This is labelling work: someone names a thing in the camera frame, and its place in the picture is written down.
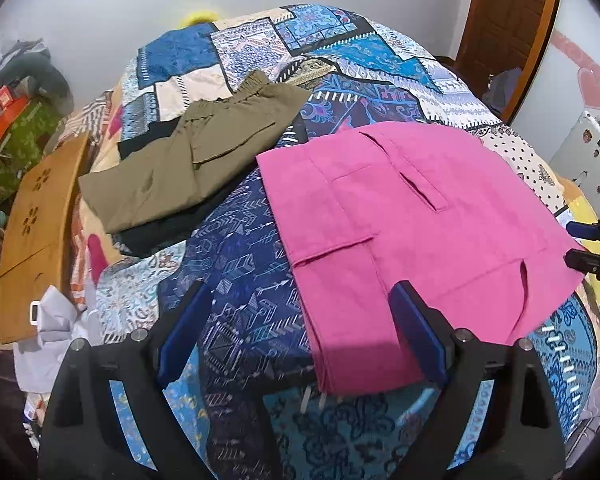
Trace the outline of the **orange box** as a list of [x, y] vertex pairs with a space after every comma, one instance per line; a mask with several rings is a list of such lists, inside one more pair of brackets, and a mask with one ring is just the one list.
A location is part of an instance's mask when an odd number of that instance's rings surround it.
[[0, 88], [0, 141], [2, 137], [29, 104], [29, 97], [16, 96], [7, 86]]

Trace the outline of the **blue patchwork bedsheet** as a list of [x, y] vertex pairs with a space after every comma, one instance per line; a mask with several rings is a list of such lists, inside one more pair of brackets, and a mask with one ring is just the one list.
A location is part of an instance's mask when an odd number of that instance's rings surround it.
[[[361, 15], [299, 4], [167, 32], [142, 47], [109, 96], [84, 108], [94, 171], [114, 171], [181, 117], [208, 112], [268, 79], [308, 92], [279, 139], [291, 146], [374, 122], [437, 122], [499, 154], [559, 219], [590, 214], [532, 146], [420, 44]], [[74, 211], [71, 286], [106, 344], [151, 328], [192, 281], [226, 303], [207, 333], [230, 340], [230, 368], [193, 348], [163, 396], [189, 452], [222, 479], [385, 479], [422, 430], [436, 389], [415, 384], [339, 400], [321, 396], [298, 289], [248, 166], [202, 202], [108, 232], [90, 198]]]

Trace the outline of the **olive green pants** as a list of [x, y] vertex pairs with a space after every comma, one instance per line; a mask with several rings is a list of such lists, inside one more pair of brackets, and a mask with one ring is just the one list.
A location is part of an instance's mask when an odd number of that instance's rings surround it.
[[111, 234], [195, 206], [272, 148], [310, 92], [260, 70], [221, 101], [196, 101], [170, 136], [79, 178], [84, 202]]

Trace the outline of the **black folded garment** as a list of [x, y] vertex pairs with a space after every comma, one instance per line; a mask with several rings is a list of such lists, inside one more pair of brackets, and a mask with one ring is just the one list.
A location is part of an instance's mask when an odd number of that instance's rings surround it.
[[186, 240], [256, 166], [252, 158], [215, 156], [194, 164], [193, 143], [171, 138], [179, 121], [152, 122], [118, 144], [114, 173], [138, 179], [122, 188], [123, 208], [109, 228], [125, 255], [146, 257]]

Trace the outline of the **wooden lap table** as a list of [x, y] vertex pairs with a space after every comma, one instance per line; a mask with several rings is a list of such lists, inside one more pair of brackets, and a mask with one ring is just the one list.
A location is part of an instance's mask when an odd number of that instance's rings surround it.
[[0, 260], [0, 343], [36, 334], [30, 303], [50, 286], [70, 294], [71, 217], [90, 150], [86, 133], [65, 142], [23, 177]]

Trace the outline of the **orange yellow blanket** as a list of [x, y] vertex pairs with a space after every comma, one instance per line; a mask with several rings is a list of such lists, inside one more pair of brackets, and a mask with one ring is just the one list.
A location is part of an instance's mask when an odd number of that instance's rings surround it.
[[[587, 224], [595, 223], [598, 220], [597, 214], [586, 197], [582, 194], [580, 188], [578, 188], [577, 185], [575, 185], [571, 180], [563, 177], [558, 177], [557, 180], [562, 186], [562, 196], [564, 196], [565, 202], [571, 211], [573, 219], [577, 222]], [[584, 240], [581, 245], [590, 252], [600, 255], [600, 242], [594, 242], [594, 240]], [[588, 274], [586, 280], [592, 287], [596, 304], [600, 306], [600, 281], [593, 274]]]

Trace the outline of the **white cabinet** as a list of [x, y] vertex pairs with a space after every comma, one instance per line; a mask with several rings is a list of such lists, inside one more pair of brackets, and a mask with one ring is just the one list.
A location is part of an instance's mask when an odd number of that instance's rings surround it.
[[580, 188], [600, 217], [600, 116], [585, 110], [550, 160], [550, 166]]

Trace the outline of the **white crumpled cloth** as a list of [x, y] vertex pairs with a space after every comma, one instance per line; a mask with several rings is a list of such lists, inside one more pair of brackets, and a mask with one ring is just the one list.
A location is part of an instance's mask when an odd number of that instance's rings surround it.
[[29, 321], [34, 314], [34, 336], [12, 344], [17, 384], [23, 392], [51, 393], [70, 344], [79, 338], [102, 344], [102, 324], [96, 309], [81, 311], [55, 286], [30, 303]]

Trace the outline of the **wooden door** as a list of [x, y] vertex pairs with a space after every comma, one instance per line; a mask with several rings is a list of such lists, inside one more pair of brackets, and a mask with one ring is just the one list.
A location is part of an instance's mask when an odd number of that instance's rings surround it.
[[521, 70], [501, 112], [510, 122], [528, 90], [553, 26], [558, 0], [470, 0], [454, 68], [477, 96], [489, 79]]

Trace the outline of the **pink pants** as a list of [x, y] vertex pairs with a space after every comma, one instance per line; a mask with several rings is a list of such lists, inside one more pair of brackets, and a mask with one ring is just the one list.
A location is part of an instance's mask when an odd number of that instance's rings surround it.
[[538, 328], [582, 282], [564, 261], [574, 239], [463, 130], [378, 122], [274, 148], [258, 166], [324, 393], [422, 376], [389, 307], [400, 281], [496, 344]]

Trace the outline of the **yellow round object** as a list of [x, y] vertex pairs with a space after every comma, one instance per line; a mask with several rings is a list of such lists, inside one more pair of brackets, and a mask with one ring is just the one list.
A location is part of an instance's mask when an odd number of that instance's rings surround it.
[[219, 20], [220, 18], [221, 15], [219, 14], [219, 12], [209, 9], [190, 12], [189, 14], [185, 15], [185, 18], [181, 19], [180, 29], [198, 24], [212, 23], [214, 21]]

